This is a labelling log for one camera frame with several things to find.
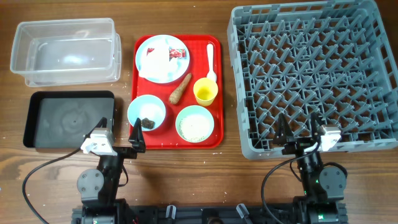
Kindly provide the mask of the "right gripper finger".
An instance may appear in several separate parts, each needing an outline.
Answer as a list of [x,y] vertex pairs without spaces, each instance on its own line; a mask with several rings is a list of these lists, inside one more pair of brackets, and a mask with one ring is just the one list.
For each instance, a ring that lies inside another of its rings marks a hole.
[[294,142],[294,134],[283,113],[278,115],[277,122],[277,131],[275,132],[272,143],[275,145],[284,145]]
[[312,112],[310,114],[310,127],[311,127],[311,133],[312,133],[312,138],[319,143],[320,142],[320,134],[319,134],[319,128],[323,125],[323,121],[319,117],[317,112]]

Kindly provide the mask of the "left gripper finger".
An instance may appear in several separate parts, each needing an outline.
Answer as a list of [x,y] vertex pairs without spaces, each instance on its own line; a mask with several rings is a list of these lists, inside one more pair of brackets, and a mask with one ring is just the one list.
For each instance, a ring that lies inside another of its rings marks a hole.
[[107,122],[108,122],[107,118],[102,117],[100,121],[97,123],[97,125],[91,131],[94,131],[96,128],[106,128]]
[[134,123],[132,133],[128,139],[134,151],[138,153],[145,153],[146,144],[142,133],[141,119],[137,118]]

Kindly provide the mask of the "dark brown food chunk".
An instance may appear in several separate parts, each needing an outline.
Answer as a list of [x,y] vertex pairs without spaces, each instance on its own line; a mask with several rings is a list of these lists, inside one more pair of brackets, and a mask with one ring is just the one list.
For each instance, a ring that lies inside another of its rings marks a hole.
[[154,129],[155,122],[148,118],[144,118],[141,120],[141,126],[142,126],[142,128],[151,130],[151,129]]

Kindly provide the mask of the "light blue bowl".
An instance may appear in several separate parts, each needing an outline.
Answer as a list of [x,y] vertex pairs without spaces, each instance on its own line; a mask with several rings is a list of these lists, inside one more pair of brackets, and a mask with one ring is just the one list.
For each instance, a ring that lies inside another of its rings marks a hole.
[[166,107],[163,101],[154,95],[141,95],[132,100],[127,109],[127,119],[131,126],[134,126],[137,118],[141,120],[148,118],[155,122],[154,129],[145,129],[143,131],[154,131],[165,120]]

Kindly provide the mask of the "brown carrot piece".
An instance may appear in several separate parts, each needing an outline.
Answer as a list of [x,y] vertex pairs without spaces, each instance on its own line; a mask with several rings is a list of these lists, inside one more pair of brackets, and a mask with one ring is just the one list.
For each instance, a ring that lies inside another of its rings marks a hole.
[[191,78],[192,78],[192,74],[191,73],[187,74],[186,77],[181,82],[181,84],[179,84],[179,86],[176,89],[174,89],[174,91],[170,94],[169,102],[171,104],[176,105],[180,101],[180,99],[181,99],[186,87],[188,86]]

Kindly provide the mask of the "white rice pile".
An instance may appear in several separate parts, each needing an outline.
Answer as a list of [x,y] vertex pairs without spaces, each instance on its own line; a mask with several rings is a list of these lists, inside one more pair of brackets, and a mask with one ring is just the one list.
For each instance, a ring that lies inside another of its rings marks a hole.
[[179,130],[185,140],[200,142],[208,135],[210,123],[203,115],[191,114],[181,120]]

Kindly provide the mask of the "green bowl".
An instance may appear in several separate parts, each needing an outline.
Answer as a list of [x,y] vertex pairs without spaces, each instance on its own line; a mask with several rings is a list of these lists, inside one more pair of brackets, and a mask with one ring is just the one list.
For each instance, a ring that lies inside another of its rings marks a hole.
[[175,128],[184,141],[199,143],[211,136],[215,121],[205,107],[191,105],[179,112],[175,119]]

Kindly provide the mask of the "white napkin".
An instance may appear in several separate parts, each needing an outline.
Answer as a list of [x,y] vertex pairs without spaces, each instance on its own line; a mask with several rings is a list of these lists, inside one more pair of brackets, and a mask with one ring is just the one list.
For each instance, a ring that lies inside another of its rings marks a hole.
[[175,58],[169,58],[169,48],[157,47],[141,59],[139,76],[142,78],[165,80],[170,73],[178,70]]

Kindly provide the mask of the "large light blue plate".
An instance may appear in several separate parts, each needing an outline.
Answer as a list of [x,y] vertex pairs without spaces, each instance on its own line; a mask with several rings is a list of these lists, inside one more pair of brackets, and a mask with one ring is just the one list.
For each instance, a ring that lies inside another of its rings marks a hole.
[[190,64],[186,44],[171,35],[155,35],[138,45],[136,68],[141,78],[154,83],[170,83],[182,77]]

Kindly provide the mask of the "yellow plastic cup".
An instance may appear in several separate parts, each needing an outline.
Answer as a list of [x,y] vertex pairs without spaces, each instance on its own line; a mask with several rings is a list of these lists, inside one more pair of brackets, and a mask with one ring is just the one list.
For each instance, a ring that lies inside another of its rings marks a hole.
[[193,86],[193,93],[199,105],[210,106],[218,94],[218,85],[209,78],[200,78]]

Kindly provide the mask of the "white plastic spoon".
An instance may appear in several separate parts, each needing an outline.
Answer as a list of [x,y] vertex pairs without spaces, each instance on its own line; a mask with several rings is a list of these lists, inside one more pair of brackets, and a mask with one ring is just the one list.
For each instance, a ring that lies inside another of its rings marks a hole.
[[217,81],[217,75],[214,71],[214,46],[212,44],[208,44],[206,46],[206,51],[207,51],[207,58],[208,58],[208,67],[209,71],[206,75],[207,78],[210,80],[213,80],[214,82]]

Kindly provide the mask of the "red snack wrapper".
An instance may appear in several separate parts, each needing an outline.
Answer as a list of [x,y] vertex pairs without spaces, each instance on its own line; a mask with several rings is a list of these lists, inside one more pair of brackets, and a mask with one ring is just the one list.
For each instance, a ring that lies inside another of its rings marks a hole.
[[169,58],[185,58],[186,56],[185,49],[169,49]]

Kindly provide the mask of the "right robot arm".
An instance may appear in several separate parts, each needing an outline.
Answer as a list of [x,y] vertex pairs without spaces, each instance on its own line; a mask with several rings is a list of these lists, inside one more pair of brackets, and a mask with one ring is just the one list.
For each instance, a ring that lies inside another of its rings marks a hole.
[[283,155],[292,154],[297,163],[304,195],[293,199],[290,223],[347,223],[344,190],[347,170],[335,163],[324,163],[320,153],[328,151],[341,139],[335,124],[326,124],[316,114],[310,115],[311,136],[295,137],[285,116],[277,119],[277,132],[272,143],[283,146]]

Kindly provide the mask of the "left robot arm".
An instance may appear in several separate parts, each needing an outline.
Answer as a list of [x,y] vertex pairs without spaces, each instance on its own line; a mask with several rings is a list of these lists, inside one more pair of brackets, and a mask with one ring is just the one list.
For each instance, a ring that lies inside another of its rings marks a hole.
[[99,123],[85,135],[80,149],[85,153],[99,156],[95,169],[82,172],[76,186],[81,194],[81,209],[72,211],[72,223],[138,223],[139,218],[125,199],[117,199],[122,173],[126,173],[125,159],[136,159],[146,151],[141,120],[136,119],[128,141],[130,147],[114,145],[114,135],[106,127],[107,119]]

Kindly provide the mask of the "black waste tray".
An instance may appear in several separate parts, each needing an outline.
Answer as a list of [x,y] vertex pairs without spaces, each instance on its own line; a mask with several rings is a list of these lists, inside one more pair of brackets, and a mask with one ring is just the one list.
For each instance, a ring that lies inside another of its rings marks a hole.
[[30,98],[23,145],[36,149],[76,149],[106,118],[113,128],[111,91],[38,91]]

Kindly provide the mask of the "grey dishwasher rack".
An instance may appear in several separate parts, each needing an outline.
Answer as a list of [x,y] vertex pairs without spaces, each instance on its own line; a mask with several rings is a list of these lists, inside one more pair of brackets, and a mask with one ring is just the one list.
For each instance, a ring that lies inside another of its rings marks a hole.
[[336,151],[397,146],[397,65],[376,2],[238,6],[227,35],[245,158],[282,156],[280,114],[297,137],[312,113],[338,126]]

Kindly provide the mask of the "clear plastic waste bin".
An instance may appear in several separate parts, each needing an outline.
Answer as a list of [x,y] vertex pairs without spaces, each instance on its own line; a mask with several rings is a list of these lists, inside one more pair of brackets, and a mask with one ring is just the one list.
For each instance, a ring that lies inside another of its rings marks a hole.
[[10,70],[29,87],[116,82],[121,38],[111,18],[21,22]]

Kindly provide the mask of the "red serving tray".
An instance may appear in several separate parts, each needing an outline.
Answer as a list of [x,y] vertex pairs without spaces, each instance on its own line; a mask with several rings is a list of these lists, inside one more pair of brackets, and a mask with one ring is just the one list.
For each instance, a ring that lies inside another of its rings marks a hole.
[[212,35],[148,35],[134,49],[130,130],[146,148],[209,149],[223,140],[221,45]]

